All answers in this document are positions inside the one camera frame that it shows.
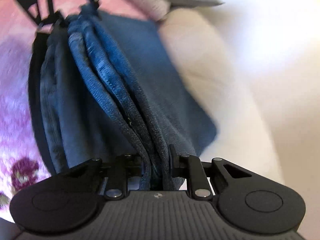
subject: blue cloth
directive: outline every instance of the blue cloth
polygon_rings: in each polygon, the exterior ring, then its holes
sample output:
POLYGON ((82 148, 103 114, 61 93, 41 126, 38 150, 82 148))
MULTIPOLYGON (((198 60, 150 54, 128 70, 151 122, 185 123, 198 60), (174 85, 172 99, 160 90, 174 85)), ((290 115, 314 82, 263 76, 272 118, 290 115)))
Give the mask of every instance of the blue cloth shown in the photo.
MULTIPOLYGON (((186 91, 153 22, 96 13, 85 6, 68 18, 68 44, 82 80, 104 118, 121 132, 113 143, 127 141, 142 157, 140 189, 178 189, 183 180, 170 176, 168 145, 178 153, 200 156, 214 139, 216 127, 186 91)), ((62 142, 68 166, 80 163, 83 158, 71 157, 69 149, 82 142, 65 141, 70 139, 62 142)))

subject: pink fabric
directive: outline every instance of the pink fabric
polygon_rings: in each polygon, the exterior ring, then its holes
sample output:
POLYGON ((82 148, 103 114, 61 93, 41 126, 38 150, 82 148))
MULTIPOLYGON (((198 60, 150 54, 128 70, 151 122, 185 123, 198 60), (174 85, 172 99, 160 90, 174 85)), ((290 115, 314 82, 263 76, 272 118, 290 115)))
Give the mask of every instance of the pink fabric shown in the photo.
MULTIPOLYGON (((146 19, 127 0, 100 0, 112 14, 146 19)), ((54 0, 64 16, 86 0, 54 0)), ((42 11, 46 3, 40 0, 42 11)), ((14 0, 0 0, 0 217, 12 220, 8 203, 21 188, 50 176, 31 126, 27 80, 35 24, 14 0)))

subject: black strap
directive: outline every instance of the black strap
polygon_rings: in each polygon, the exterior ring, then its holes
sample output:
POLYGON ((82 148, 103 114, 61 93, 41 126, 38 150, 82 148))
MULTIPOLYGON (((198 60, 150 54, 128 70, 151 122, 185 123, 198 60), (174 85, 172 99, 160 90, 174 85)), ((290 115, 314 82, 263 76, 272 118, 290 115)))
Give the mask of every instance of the black strap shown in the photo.
POLYGON ((31 112, 31 122, 35 133, 36 143, 44 164, 47 166, 51 175, 57 174, 49 152, 48 142, 44 132, 44 126, 40 105, 40 70, 44 62, 47 51, 48 33, 36 33, 35 41, 32 46, 32 57, 30 61, 30 70, 28 78, 28 95, 31 112))

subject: ribbed gray surface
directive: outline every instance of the ribbed gray surface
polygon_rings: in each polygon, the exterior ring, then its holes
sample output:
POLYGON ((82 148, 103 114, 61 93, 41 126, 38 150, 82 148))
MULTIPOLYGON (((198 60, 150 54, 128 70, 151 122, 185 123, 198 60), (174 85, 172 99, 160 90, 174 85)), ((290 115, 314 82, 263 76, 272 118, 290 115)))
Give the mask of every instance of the ribbed gray surface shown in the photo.
POLYGON ((190 199, 184 191, 132 191, 129 197, 106 203, 100 216, 77 232, 44 237, 23 233, 18 240, 302 240, 297 233, 255 236, 226 224, 212 206, 190 199))

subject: triangular cutout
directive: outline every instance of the triangular cutout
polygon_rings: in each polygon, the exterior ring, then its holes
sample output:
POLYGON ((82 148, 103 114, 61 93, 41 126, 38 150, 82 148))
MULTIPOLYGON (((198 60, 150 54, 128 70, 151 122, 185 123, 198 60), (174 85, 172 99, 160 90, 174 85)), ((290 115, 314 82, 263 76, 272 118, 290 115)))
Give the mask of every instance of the triangular cutout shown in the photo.
POLYGON ((248 174, 244 171, 241 171, 241 170, 237 169, 236 167, 231 166, 230 164, 225 164, 225 165, 223 165, 223 167, 227 170, 227 172, 230 174, 230 176, 233 177, 234 179, 251 177, 250 174, 248 174))

